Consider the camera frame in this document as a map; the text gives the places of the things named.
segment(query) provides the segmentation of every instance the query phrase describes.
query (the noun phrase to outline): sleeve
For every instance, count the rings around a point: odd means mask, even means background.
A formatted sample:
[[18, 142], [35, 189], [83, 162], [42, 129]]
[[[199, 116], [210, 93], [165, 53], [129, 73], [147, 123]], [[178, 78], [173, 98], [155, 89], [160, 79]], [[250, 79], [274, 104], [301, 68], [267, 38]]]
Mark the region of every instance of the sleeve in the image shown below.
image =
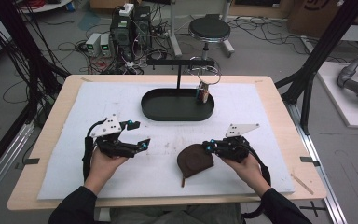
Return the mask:
[[80, 187], [68, 195], [53, 211], [48, 224], [89, 224], [94, 223], [94, 208], [97, 196]]
[[275, 189], [267, 190], [261, 197], [267, 217], [274, 224], [311, 223], [304, 214]]

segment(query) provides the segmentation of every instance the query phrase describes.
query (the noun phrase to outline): table surface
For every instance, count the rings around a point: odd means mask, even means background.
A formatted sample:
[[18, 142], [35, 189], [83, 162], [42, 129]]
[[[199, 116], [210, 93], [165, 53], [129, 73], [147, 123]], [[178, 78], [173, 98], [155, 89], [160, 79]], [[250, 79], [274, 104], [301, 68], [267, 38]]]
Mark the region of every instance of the table surface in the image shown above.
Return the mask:
[[[7, 207], [10, 210], [34, 210], [55, 208], [61, 200], [37, 200], [48, 167], [48, 160], [60, 137], [63, 124], [74, 104], [78, 90], [83, 82], [171, 82], [177, 76], [92, 76], [72, 75], [68, 77], [53, 106], [48, 120], [37, 139], [30, 158], [39, 158], [38, 164], [26, 165], [14, 188]], [[182, 82], [199, 83], [197, 77], [183, 76]], [[285, 195], [290, 200], [322, 199], [326, 190], [312, 162], [302, 162], [300, 157], [308, 157], [296, 127], [292, 122], [281, 96], [270, 77], [223, 76], [222, 83], [255, 84], [261, 102], [270, 122], [272, 131], [282, 151], [296, 192]], [[244, 203], [259, 201], [258, 197], [245, 195], [229, 196], [185, 196], [158, 198], [99, 199], [97, 207], [171, 205], [195, 203]]]

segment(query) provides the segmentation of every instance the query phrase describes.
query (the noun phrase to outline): black tray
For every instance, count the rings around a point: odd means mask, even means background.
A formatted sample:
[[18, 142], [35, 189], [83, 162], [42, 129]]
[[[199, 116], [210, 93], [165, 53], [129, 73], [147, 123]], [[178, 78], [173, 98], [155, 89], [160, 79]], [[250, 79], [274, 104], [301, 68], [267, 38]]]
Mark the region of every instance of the black tray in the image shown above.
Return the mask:
[[206, 103], [196, 100], [196, 89], [154, 89], [142, 97], [142, 111], [156, 121], [201, 121], [209, 118], [214, 99]]

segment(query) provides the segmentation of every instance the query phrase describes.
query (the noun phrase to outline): human hand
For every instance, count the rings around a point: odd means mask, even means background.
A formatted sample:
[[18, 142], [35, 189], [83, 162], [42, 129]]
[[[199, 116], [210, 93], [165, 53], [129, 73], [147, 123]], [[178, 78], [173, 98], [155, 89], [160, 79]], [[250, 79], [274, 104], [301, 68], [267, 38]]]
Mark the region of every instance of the human hand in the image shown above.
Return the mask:
[[89, 176], [84, 183], [84, 187], [90, 189], [95, 195], [98, 195], [106, 182], [115, 173], [118, 166], [123, 164], [127, 159], [125, 157], [110, 158], [103, 154], [100, 149], [95, 148], [92, 154]]
[[230, 166], [249, 187], [251, 187], [258, 196], [271, 188], [264, 177], [261, 175], [258, 161], [252, 154], [243, 159], [241, 163], [229, 159], [221, 158], [228, 166]]

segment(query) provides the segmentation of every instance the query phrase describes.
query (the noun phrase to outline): cardboard box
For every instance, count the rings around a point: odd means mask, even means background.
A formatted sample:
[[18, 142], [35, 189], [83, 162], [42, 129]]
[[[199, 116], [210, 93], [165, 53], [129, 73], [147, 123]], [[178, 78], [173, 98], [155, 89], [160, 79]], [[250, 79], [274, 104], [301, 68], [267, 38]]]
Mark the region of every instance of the cardboard box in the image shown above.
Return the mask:
[[321, 37], [338, 10], [337, 1], [296, 0], [287, 28], [297, 35]]
[[122, 7], [126, 3], [134, 3], [136, 0], [89, 0], [89, 4], [91, 8], [94, 9], [113, 9], [116, 7]]

